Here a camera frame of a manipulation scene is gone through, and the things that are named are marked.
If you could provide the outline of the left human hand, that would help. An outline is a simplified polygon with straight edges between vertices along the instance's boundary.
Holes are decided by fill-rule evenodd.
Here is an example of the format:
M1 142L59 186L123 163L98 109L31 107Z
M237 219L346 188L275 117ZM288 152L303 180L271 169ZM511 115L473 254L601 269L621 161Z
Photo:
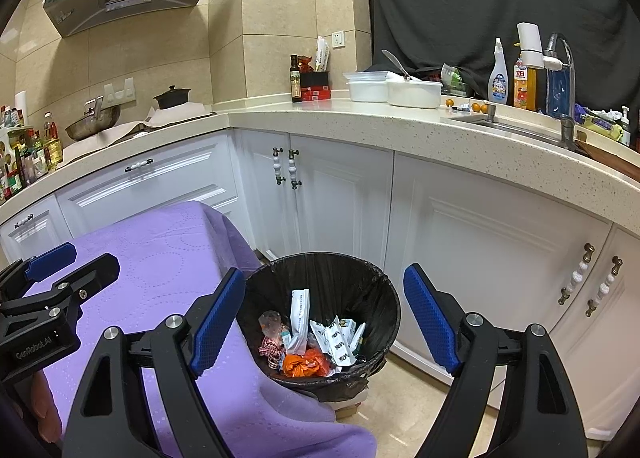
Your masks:
M48 443L56 443L62 436L63 426L49 382L42 370L32 376L29 407L38 421L40 436Z

